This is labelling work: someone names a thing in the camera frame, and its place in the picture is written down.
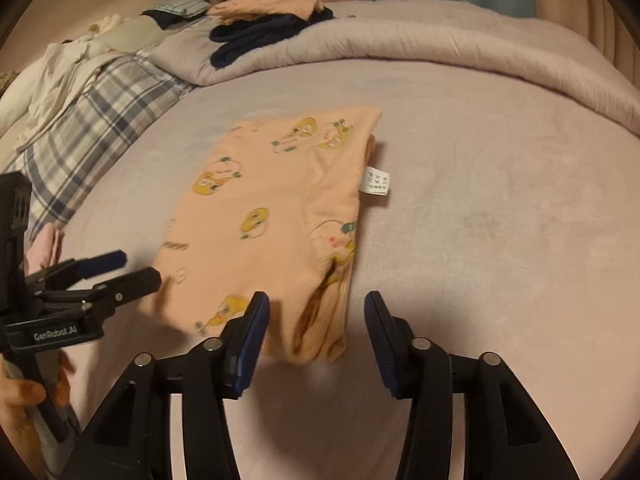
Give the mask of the person's left hand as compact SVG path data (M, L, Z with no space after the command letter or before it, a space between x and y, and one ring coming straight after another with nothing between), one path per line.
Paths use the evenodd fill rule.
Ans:
M47 479L48 473L38 432L27 410L46 397L46 388L39 382L9 378L6 361L1 359L1 427L36 479Z

